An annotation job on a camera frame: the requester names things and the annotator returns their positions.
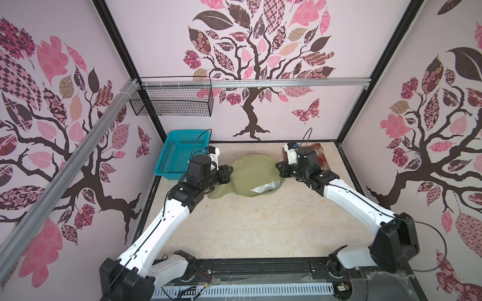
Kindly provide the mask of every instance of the butterfly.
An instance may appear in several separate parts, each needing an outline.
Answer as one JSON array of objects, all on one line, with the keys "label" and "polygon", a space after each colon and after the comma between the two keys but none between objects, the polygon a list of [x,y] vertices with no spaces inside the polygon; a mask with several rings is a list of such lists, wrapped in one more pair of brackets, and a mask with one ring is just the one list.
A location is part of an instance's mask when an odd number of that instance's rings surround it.
[{"label": "butterfly", "polygon": [[291,113],[293,113],[295,116],[300,117],[300,120],[306,124],[306,121],[309,119],[309,117],[318,117],[318,114],[320,113],[320,110],[317,109],[317,107],[320,106],[320,99],[318,98],[315,100],[308,108],[307,111],[305,110],[295,110]]},{"label": "butterfly", "polygon": [[139,138],[141,139],[142,145],[137,148],[137,152],[135,153],[135,157],[139,158],[140,156],[144,155],[147,156],[149,154],[149,147],[147,146],[151,140],[147,134],[144,134],[144,130],[141,129],[140,126],[137,126],[137,132],[139,133]]}]

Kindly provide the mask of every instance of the marble surface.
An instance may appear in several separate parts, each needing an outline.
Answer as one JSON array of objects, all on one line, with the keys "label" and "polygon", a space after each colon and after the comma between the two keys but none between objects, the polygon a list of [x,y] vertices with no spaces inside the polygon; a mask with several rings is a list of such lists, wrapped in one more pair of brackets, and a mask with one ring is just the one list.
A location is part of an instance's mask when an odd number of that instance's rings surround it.
[{"label": "marble surface", "polygon": [[[212,144],[221,151],[219,164],[247,154],[283,160],[283,143]],[[353,186],[334,143],[321,143],[333,172]],[[162,209],[164,198],[177,181],[161,179],[146,227]],[[336,203],[293,178],[266,196],[228,194],[205,197],[175,230],[158,258],[184,250],[196,258],[263,258],[327,256],[342,245],[359,245],[373,235]]]}]

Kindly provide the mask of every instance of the aluminum rail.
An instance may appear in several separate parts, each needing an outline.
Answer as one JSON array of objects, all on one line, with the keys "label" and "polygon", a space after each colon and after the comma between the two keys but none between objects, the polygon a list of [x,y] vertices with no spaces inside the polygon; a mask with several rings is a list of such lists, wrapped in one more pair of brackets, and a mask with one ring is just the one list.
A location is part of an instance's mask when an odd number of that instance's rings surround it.
[{"label": "aluminum rail", "polygon": [[65,190],[72,184],[84,162],[137,89],[138,84],[135,79],[130,79],[124,85],[63,168],[47,185],[40,198],[31,206],[25,217],[3,242],[0,247],[0,282],[6,278],[32,239],[43,227],[45,220],[57,205]]},{"label": "aluminum rail", "polygon": [[[152,86],[197,86],[208,85],[208,81],[161,81],[155,78],[143,79],[143,87]],[[254,88],[254,87],[314,87],[314,86],[367,86],[370,78],[331,78],[331,79],[247,79],[247,80],[212,80],[213,89]]]}]

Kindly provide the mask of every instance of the pink wall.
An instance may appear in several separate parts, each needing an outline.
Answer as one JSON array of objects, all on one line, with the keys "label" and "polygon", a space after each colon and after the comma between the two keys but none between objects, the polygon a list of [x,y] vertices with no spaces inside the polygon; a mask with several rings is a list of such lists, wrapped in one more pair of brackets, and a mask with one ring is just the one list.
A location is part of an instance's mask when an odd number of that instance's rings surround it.
[{"label": "pink wall", "polygon": [[[289,72],[289,78],[297,78],[303,71],[322,67],[325,69],[320,72],[331,78],[369,77],[409,1],[107,2],[141,76],[189,76],[197,72],[215,78],[219,73],[218,79],[222,80],[263,79],[261,71],[265,67],[267,79]],[[226,21],[205,13],[212,11]],[[143,16],[136,19],[136,26],[132,26],[133,15]],[[259,29],[256,27],[259,20],[268,29],[266,39],[241,38],[249,35],[250,28]],[[305,46],[305,36],[312,30],[315,35]],[[233,39],[234,33],[238,33],[235,35],[238,40]],[[209,43],[204,53],[202,47],[193,46],[193,37],[196,46]],[[315,47],[316,41],[322,41],[319,39],[326,39],[321,49]],[[273,41],[282,42],[277,49],[270,49]],[[230,49],[226,43],[236,43],[237,47]],[[302,58],[313,53],[317,53],[319,60]],[[273,61],[263,62],[267,57]],[[220,97],[223,92],[216,91],[211,117],[161,116],[160,120],[166,131],[212,128],[213,140],[295,139],[310,127],[315,129],[312,139],[336,139],[361,87],[311,87],[300,93],[283,88],[252,89],[251,98],[246,99],[242,98],[242,91],[243,88],[227,91],[226,96],[233,94],[232,101],[224,101]],[[260,99],[258,96],[262,92],[268,93],[270,100]],[[319,101],[312,107],[316,110],[309,110],[317,99]]]},{"label": "pink wall", "polygon": [[[90,1],[10,1],[0,15],[0,242],[128,80]],[[2,300],[94,300],[135,231],[161,142],[129,104],[2,284]]]},{"label": "pink wall", "polygon": [[[482,2],[444,3],[427,2],[343,147],[371,199],[443,233],[448,262],[415,273],[427,298],[481,300]],[[437,266],[441,238],[416,227],[411,266]]]}]

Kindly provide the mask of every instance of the green cloth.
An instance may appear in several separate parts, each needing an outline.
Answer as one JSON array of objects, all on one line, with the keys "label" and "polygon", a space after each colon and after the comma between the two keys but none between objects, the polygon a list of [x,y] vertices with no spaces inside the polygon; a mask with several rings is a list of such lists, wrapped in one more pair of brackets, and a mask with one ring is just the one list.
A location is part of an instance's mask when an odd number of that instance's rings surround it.
[{"label": "green cloth", "polygon": [[234,169],[231,174],[231,182],[217,185],[214,191],[208,194],[208,198],[220,198],[231,192],[248,197],[275,192],[276,190],[268,190],[257,193],[251,191],[251,189],[283,180],[280,178],[276,163],[273,157],[261,154],[247,155],[236,159],[230,164]]}]

